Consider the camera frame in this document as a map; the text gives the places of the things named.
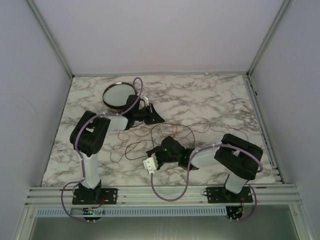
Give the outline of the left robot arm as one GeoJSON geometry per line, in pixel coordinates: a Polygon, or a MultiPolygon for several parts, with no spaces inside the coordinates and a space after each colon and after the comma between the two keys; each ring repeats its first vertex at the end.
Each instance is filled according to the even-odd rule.
{"type": "Polygon", "coordinates": [[[104,197],[98,173],[98,152],[108,132],[129,130],[135,122],[154,125],[165,121],[147,99],[143,100],[145,106],[140,108],[141,100],[139,96],[131,94],[127,97],[123,111],[120,113],[96,114],[87,110],[82,115],[69,138],[80,156],[82,174],[78,189],[74,191],[76,202],[97,204],[104,197]]]}

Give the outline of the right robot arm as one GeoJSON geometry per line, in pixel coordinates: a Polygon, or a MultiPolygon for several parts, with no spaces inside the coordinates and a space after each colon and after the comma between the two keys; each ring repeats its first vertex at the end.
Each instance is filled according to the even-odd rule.
{"type": "Polygon", "coordinates": [[[225,134],[219,143],[203,148],[185,148],[171,136],[166,137],[161,145],[147,151],[144,168],[150,175],[164,164],[177,163],[188,172],[207,167],[218,162],[230,171],[223,187],[209,198],[212,203],[246,202],[243,188],[254,180],[257,173],[263,171],[261,163],[263,150],[235,135],[225,134]]]}

